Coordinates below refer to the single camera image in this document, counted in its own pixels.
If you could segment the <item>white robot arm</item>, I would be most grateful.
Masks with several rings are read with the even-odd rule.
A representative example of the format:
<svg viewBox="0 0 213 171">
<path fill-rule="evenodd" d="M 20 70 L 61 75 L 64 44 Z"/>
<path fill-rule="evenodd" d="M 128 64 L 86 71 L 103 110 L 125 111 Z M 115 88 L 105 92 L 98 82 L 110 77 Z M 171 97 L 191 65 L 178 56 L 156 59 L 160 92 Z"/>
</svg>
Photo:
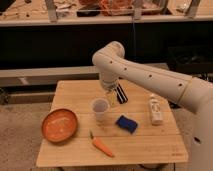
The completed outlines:
<svg viewBox="0 0 213 171">
<path fill-rule="evenodd" d="M 187 171 L 213 171 L 213 83 L 197 77 L 128 61 L 125 49 L 110 42 L 93 54 L 105 90 L 124 78 L 196 115 Z"/>
</svg>

